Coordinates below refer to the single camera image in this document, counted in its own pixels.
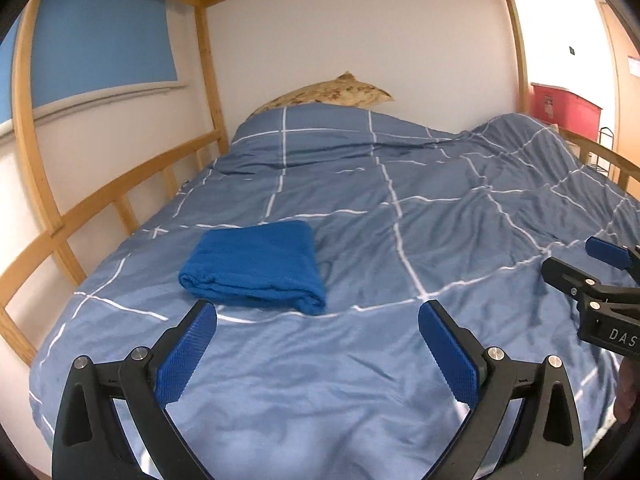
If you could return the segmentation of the person's right hand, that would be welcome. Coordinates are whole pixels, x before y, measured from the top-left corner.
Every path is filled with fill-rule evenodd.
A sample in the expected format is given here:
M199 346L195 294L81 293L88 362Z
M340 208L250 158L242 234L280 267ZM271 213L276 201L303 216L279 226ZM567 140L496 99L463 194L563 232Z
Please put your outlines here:
M626 424L639 395L639 363L623 358L618 371L614 416L621 424Z

